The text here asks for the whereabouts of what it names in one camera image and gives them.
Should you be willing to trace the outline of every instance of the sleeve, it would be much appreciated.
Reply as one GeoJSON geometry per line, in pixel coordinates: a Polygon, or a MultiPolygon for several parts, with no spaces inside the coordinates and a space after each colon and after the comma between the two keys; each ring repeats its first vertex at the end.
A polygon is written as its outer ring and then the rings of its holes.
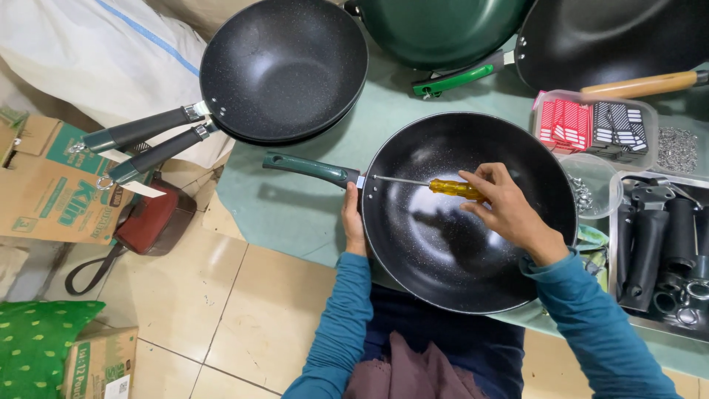
{"type": "Polygon", "coordinates": [[[343,253],[337,261],[333,294],[320,316],[315,340],[298,377],[283,399],[340,399],[355,364],[364,353],[372,319],[372,277],[364,256],[343,253]]]}
{"type": "Polygon", "coordinates": [[[539,298],[581,364],[593,397],[680,398],[627,314],[584,270],[579,252],[569,250],[541,268],[524,257],[520,268],[537,281],[539,298]]]}

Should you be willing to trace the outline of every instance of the stainless steel tray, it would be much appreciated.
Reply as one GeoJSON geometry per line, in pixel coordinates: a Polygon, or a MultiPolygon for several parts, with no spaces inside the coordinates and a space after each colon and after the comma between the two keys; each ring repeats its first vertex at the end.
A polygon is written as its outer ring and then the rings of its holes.
{"type": "MultiPolygon", "coordinates": [[[[703,180],[695,180],[687,177],[678,177],[672,175],[663,175],[660,173],[653,172],[619,172],[618,175],[621,179],[627,177],[636,176],[643,178],[653,178],[653,177],[667,177],[669,181],[678,185],[680,188],[685,189],[689,194],[693,195],[701,204],[706,204],[709,206],[709,182],[703,180]]],[[[618,213],[613,212],[610,216],[609,221],[609,231],[610,231],[610,243],[609,243],[609,254],[608,254],[608,291],[611,293],[615,292],[615,282],[616,282],[616,270],[615,262],[618,254],[618,213]]],[[[648,329],[654,329],[662,332],[667,332],[670,334],[679,335],[681,337],[687,337],[692,339],[697,339],[704,342],[709,342],[709,312],[699,312],[699,320],[697,323],[692,325],[682,324],[678,320],[673,321],[673,317],[665,316],[662,318],[655,317],[648,313],[636,312],[632,310],[625,310],[630,316],[630,324],[644,327],[648,329]]]]}

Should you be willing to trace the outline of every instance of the black strap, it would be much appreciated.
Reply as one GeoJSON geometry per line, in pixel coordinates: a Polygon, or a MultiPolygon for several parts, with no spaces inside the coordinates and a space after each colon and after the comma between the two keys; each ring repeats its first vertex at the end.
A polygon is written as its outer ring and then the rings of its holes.
{"type": "Polygon", "coordinates": [[[105,258],[94,259],[92,261],[88,261],[88,262],[82,263],[81,265],[78,265],[76,268],[74,268],[74,270],[72,270],[71,272],[69,272],[69,274],[67,274],[67,279],[64,280],[64,287],[67,289],[67,292],[70,295],[74,295],[74,296],[83,295],[83,294],[89,292],[92,288],[96,287],[96,284],[99,283],[101,278],[111,268],[111,265],[113,265],[113,262],[117,259],[117,257],[123,255],[124,253],[126,253],[126,251],[127,251],[127,249],[123,247],[123,244],[116,243],[116,245],[113,246],[113,249],[111,249],[111,252],[109,252],[105,258]],[[76,291],[74,289],[74,278],[77,276],[77,274],[79,274],[79,272],[82,271],[88,265],[94,264],[96,262],[101,262],[101,261],[103,261],[103,263],[101,263],[101,267],[96,272],[96,275],[91,280],[89,285],[83,291],[80,291],[80,292],[76,291]]]}

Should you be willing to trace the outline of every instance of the person's left hand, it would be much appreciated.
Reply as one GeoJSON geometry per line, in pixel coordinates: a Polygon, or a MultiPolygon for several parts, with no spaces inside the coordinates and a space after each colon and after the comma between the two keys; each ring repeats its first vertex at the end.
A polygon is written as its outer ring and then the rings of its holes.
{"type": "Polygon", "coordinates": [[[367,240],[364,238],[362,217],[357,211],[357,186],[353,182],[347,184],[345,202],[342,204],[342,225],[347,237],[346,252],[367,256],[367,240]]]}

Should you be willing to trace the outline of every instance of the cardboard box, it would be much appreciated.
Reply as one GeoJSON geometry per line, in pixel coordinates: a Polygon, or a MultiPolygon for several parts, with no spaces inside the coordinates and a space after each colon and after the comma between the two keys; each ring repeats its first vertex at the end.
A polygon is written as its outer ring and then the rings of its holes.
{"type": "Polygon", "coordinates": [[[135,370],[138,328],[103,329],[80,337],[72,345],[64,369],[66,399],[129,398],[135,370]],[[107,395],[109,391],[119,395],[107,395]]]}
{"type": "Polygon", "coordinates": [[[0,235],[109,244],[133,192],[96,180],[116,165],[88,150],[70,153],[86,134],[46,116],[13,122],[0,109],[0,235]]]}

